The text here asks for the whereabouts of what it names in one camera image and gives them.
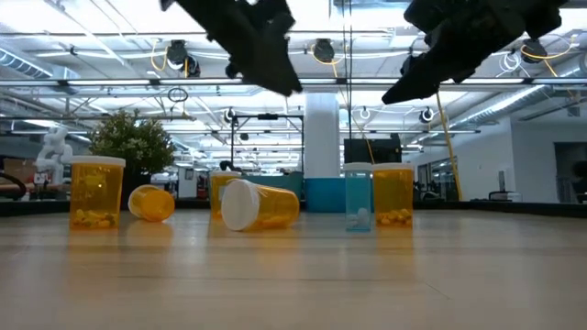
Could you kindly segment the white floor device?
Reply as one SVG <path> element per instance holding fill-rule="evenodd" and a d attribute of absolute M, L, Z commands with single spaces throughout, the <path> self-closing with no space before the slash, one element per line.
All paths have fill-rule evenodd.
<path fill-rule="evenodd" d="M 507 172 L 505 170 L 498 171 L 498 186 L 499 189 L 497 191 L 489 192 L 488 193 L 488 200 L 495 201 L 495 202 L 511 202 L 511 203 L 521 203 L 523 201 L 523 196 L 520 192 L 513 192 L 507 190 Z"/>

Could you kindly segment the white robot figure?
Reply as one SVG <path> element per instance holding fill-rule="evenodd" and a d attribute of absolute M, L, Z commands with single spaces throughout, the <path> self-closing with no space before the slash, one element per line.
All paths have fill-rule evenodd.
<path fill-rule="evenodd" d="M 72 147 L 66 143 L 68 130 L 51 127 L 43 138 L 43 147 L 36 159 L 38 172 L 48 171 L 53 184 L 63 184 L 64 168 L 72 160 Z"/>

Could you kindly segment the black frame rig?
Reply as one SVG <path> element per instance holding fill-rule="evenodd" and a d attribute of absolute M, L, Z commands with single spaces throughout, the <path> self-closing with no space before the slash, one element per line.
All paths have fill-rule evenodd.
<path fill-rule="evenodd" d="M 235 168 L 286 173 L 304 170 L 303 115 L 233 115 L 228 126 L 228 160 Z"/>

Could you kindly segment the blue plastic bin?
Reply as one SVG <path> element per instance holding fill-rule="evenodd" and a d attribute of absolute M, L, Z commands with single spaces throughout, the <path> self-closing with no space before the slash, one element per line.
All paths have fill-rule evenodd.
<path fill-rule="evenodd" d="M 305 206 L 309 213 L 342 214 L 345 212 L 343 178 L 305 179 Z"/>

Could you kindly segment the orange pill bottle white cap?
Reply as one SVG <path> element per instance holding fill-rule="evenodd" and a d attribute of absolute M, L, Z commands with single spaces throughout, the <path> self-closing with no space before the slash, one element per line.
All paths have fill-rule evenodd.
<path fill-rule="evenodd" d="M 409 163 L 372 166 L 377 226 L 411 228 L 414 216 L 414 167 Z"/>
<path fill-rule="evenodd" d="M 300 201 L 294 192 L 244 179 L 232 180 L 221 199 L 222 220 L 232 231 L 286 228 L 299 214 Z"/>
<path fill-rule="evenodd" d="M 148 222 L 163 222 L 175 212 L 173 196 L 154 185 L 137 187 L 128 198 L 127 207 L 135 217 Z"/>
<path fill-rule="evenodd" d="M 126 161 L 73 156 L 71 165 L 70 229 L 118 229 Z"/>
<path fill-rule="evenodd" d="M 229 184 L 230 181 L 239 179 L 241 177 L 241 173 L 237 171 L 212 171 L 210 173 L 210 188 L 209 188 L 209 198 L 210 198 L 210 209 L 211 209 L 211 219 L 213 221 L 221 221 L 222 214 L 221 214 L 221 202 L 222 197 L 224 194 L 224 190 L 226 186 Z"/>

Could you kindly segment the potted green plant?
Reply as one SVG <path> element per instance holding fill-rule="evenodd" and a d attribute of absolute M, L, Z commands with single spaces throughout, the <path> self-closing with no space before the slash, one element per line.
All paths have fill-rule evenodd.
<path fill-rule="evenodd" d="M 101 121 L 90 133 L 90 153 L 123 159 L 121 209 L 127 210 L 130 194 L 140 185 L 149 184 L 152 174 L 173 164 L 171 136 L 157 119 L 140 119 L 133 113 L 118 111 Z"/>

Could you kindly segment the small blue pill bottle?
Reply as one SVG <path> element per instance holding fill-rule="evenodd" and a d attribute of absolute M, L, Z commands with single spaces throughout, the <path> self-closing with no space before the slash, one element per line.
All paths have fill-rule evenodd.
<path fill-rule="evenodd" d="M 366 162 L 343 166 L 346 195 L 346 229 L 349 232 L 371 231 L 372 165 Z"/>

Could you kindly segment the white round pillar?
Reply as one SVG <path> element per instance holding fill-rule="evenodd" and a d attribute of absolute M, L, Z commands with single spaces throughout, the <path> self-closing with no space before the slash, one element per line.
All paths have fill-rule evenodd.
<path fill-rule="evenodd" d="M 305 177 L 334 178 L 340 169 L 339 102 L 334 93 L 305 97 Z"/>

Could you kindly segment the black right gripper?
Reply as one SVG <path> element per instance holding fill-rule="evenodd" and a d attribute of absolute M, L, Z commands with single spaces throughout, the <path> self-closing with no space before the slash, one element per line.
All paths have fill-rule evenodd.
<path fill-rule="evenodd" d="M 560 27 L 561 7 L 562 0 L 413 0 L 405 20 L 426 34 L 429 51 L 406 58 L 382 102 L 425 99 L 446 80 L 462 82 L 523 34 L 538 39 Z"/>

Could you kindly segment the black aluminium table frame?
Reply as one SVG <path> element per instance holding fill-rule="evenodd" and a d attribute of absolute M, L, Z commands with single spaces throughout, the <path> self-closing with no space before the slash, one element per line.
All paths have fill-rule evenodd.
<path fill-rule="evenodd" d="M 467 210 L 587 218 L 587 204 L 508 202 L 415 202 L 415 210 Z M 0 217 L 68 213 L 67 201 L 0 202 Z"/>

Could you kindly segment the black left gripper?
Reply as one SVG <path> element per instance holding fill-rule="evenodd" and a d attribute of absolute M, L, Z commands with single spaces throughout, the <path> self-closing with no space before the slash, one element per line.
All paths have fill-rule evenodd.
<path fill-rule="evenodd" d="M 225 74 L 284 96 L 303 91 L 289 57 L 294 17 L 286 0 L 160 0 L 178 5 L 229 53 Z"/>

